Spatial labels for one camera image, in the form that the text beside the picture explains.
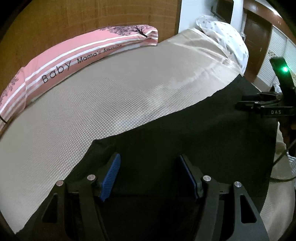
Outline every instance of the brown door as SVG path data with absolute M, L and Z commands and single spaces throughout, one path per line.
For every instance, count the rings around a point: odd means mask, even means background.
M 271 28 L 270 22 L 250 11 L 247 12 L 244 33 L 249 59 L 245 75 L 251 82 L 255 80 L 263 63 L 269 45 Z

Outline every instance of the striped pillow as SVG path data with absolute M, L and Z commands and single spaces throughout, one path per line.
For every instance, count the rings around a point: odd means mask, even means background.
M 155 46 L 157 29 L 149 25 L 97 29 L 47 49 L 13 77 L 0 97 L 0 131 L 6 121 L 83 67 L 105 56 L 140 46 Z

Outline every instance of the green light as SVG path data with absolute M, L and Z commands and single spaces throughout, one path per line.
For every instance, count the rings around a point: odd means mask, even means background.
M 285 67 L 283 67 L 281 70 L 282 70 L 283 72 L 288 72 L 288 71 L 289 71 L 289 68 L 288 68 L 287 66 L 285 66 Z

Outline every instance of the silver pin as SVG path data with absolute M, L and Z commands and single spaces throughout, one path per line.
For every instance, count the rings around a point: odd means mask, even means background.
M 63 185 L 64 184 L 64 181 L 63 180 L 58 180 L 57 182 L 56 182 L 56 185 L 58 186 L 58 187 L 60 187 L 61 185 Z
M 96 176 L 93 175 L 93 174 L 90 174 L 90 175 L 87 176 L 87 179 L 90 180 L 90 181 L 94 180 L 95 178 L 96 178 Z
M 234 185 L 238 188 L 240 188 L 242 186 L 242 184 L 240 182 L 234 182 Z
M 203 176 L 203 179 L 208 182 L 211 180 L 211 177 L 210 176 Z

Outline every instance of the beige fabric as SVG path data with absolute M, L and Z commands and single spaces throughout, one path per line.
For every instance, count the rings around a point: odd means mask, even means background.
M 39 98 L 0 140 L 0 210 L 19 231 L 92 140 L 193 105 L 228 85 L 238 65 L 191 30 L 87 66 Z
M 274 161 L 286 149 L 279 130 L 276 136 Z M 292 178 L 292 169 L 287 156 L 284 156 L 273 168 L 271 177 L 278 179 Z M 269 183 L 266 200 L 260 216 L 266 227 L 270 241 L 277 241 L 292 221 L 295 205 L 294 182 Z

